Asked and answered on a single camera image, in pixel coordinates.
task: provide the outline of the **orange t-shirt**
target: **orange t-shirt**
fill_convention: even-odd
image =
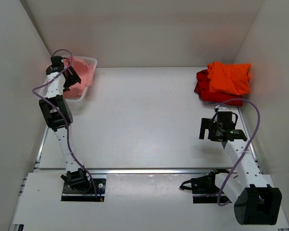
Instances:
[[[250,64],[223,64],[214,62],[208,65],[209,92],[244,95],[250,93]]]

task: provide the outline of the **white panel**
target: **white panel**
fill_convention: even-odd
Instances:
[[[203,69],[98,68],[83,110],[73,112],[76,155],[89,168],[231,167],[220,143],[199,139],[215,106],[194,93]],[[65,167],[50,131],[40,168]]]
[[[231,63],[263,0],[23,0],[48,49],[99,67]]]
[[[289,220],[289,1],[264,2],[235,59],[245,62],[252,63],[249,99],[262,116],[254,145],[265,173],[283,193]],[[247,106],[243,114],[252,130],[254,110]]]
[[[0,0],[0,231],[10,225],[42,134],[31,89],[45,79],[49,53],[21,3]]]
[[[282,208],[275,226],[240,226],[233,204],[193,204],[190,191],[178,190],[191,177],[107,175],[105,202],[91,203],[61,202],[60,173],[31,173],[14,224],[24,224],[24,231],[277,231],[289,227]]]

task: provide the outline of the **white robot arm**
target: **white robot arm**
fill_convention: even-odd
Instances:
[[[208,139],[221,142],[236,167],[238,177],[226,177],[228,173],[210,173],[207,176],[191,179],[192,188],[183,186],[194,192],[208,191],[216,195],[222,189],[226,197],[234,204],[235,216],[239,224],[275,225],[279,213],[282,194],[273,188],[263,177],[249,149],[247,138],[242,130],[236,129],[238,115],[225,107],[215,108],[212,119],[202,118],[200,139],[204,139],[205,130],[209,130]]]
[[[61,56],[53,56],[51,57],[51,62],[52,65],[47,68],[46,75],[48,82],[53,82],[48,85],[45,99],[50,101],[60,110],[64,115],[67,124],[63,120],[62,116],[59,115],[56,110],[53,110],[45,100],[40,100],[39,106],[42,110],[47,126],[54,131],[60,143],[66,161],[66,174],[62,175],[61,178],[70,186],[70,188],[84,192],[90,188],[91,183],[88,174],[82,168],[82,164],[74,158],[70,150],[70,147],[73,145],[71,134],[73,116],[63,97],[63,92],[69,90],[69,87],[75,83],[80,83],[81,79],[72,67],[54,79],[64,69],[63,58]]]

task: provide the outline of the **white table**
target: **white table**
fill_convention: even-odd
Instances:
[[[194,93],[203,69],[97,68],[82,110],[73,111],[76,156],[87,168],[231,167],[220,143],[199,139],[201,118],[215,106]],[[39,167],[66,167],[51,130]]]
[[[280,208],[275,226],[239,225],[233,204],[193,204],[178,187],[191,175],[108,174],[105,202],[61,202],[60,172],[30,173],[14,224],[23,231],[277,231],[289,228]],[[270,176],[266,176],[273,185]]]

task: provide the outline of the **folded shirt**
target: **folded shirt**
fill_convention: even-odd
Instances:
[[[223,64],[214,62],[208,65],[210,92],[232,95],[250,93],[250,64]]]
[[[194,92],[198,93],[200,99],[202,99],[205,102],[222,103],[226,100],[242,98],[242,96],[238,95],[210,92],[209,91],[210,80],[208,79],[208,75],[209,75],[208,70],[203,70],[197,73],[198,82],[196,84]],[[242,100],[233,100],[226,104],[240,107],[243,106]]]

